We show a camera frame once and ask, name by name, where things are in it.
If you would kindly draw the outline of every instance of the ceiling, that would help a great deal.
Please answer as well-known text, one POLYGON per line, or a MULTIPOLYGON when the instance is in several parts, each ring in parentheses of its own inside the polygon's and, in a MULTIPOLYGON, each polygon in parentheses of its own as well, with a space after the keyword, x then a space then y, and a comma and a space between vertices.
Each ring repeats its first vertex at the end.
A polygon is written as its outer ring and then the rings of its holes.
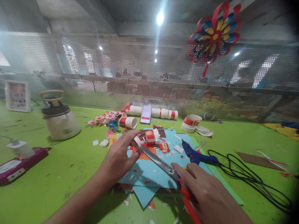
MULTIPOLYGON (((150 39, 160 30, 160 38, 187 40, 196 31, 198 20, 211 16, 222 0, 24 0, 22 6, 9 0, 4 2, 0 5, 0 30, 23 32, 26 25, 30 28, 28 32, 43 29, 53 33, 150 39), (156 17, 161 8, 165 19, 159 28, 156 17), (18 18, 15 12, 22 12, 22 17, 18 18)), ((280 0, 230 1, 231 7, 239 3, 242 5, 239 17, 244 21, 239 42, 298 45, 289 9, 280 0)))

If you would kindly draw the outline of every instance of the metal mesh wall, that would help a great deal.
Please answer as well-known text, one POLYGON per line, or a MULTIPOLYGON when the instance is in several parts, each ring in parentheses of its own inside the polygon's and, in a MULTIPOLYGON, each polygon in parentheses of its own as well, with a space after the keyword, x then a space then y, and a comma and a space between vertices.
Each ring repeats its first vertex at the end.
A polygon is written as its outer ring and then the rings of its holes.
POLYGON ((299 121, 296 98, 271 110, 282 96, 299 93, 297 48, 236 44, 210 64, 193 63, 183 42, 89 35, 0 33, 3 81, 31 83, 31 95, 62 89, 64 103, 118 109, 152 103, 180 115, 213 111, 218 119, 299 121))

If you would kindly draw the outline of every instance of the phone screen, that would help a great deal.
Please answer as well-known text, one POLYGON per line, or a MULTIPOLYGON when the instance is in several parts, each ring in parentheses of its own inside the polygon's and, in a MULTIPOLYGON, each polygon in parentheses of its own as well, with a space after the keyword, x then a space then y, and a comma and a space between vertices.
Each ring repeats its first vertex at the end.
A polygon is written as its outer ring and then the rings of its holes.
POLYGON ((140 123, 142 124, 150 124, 150 117, 152 115, 152 105, 144 104, 142 107, 140 123))

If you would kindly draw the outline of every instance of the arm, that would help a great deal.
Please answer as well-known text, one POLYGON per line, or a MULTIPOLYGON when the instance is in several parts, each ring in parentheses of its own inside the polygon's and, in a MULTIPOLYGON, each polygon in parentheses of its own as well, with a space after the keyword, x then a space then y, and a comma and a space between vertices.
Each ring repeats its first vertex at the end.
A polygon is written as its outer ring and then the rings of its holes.
POLYGON ((139 159, 136 152, 130 158, 127 148, 139 130, 124 133, 108 150, 96 173, 44 223, 82 223, 90 207, 121 179, 139 159))

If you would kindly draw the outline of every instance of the glue gun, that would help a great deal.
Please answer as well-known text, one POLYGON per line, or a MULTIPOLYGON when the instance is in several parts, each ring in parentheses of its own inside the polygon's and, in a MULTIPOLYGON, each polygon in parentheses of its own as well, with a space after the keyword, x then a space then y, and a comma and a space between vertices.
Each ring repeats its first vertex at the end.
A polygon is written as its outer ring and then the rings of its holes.
POLYGON ((199 165, 199 162, 204 162, 211 165, 217 165, 218 159, 216 156, 205 156, 199 152, 193 150, 191 146, 182 139, 182 146, 186 155, 190 158, 191 163, 196 163, 199 165))

